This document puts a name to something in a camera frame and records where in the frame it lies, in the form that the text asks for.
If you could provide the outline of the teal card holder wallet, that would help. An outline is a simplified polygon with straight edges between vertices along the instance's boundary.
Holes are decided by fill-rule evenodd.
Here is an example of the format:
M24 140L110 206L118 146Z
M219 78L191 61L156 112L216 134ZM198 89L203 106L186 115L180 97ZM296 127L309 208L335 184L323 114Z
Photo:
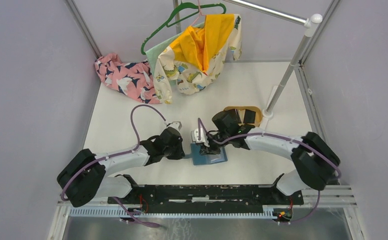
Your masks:
M228 161L226 151L222 147L220 148L219 154L200 154L200 146L196 144L191 144L191 153L186 154L183 159L191 159L194 166L203 166L203 165L213 165L213 164L219 164L224 163Z

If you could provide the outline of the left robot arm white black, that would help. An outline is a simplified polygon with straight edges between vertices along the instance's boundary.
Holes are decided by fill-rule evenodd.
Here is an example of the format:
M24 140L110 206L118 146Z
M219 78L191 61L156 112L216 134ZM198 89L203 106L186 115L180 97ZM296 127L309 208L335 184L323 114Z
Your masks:
M185 156L182 141L179 129L169 125L160 135L122 152L94 154L88 148L83 149L56 178L62 188L62 200L70 201L75 208L107 197L118 197L132 204L138 200L139 190L127 178L115 174L155 164L163 158L180 160Z

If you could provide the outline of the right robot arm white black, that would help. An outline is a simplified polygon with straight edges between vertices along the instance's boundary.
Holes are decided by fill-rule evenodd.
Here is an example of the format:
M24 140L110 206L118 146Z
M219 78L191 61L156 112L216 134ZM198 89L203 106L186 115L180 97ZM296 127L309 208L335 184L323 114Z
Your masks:
M315 132L304 136L287 136L268 132L255 126L255 112L248 110L241 119L237 110L223 110L212 117L216 130L206 130L201 119L191 132L192 141L199 146L201 155L217 155L221 148L235 148L268 152L290 160L294 170L282 174L270 191L273 202L285 203L300 190L317 191L341 177L339 157Z

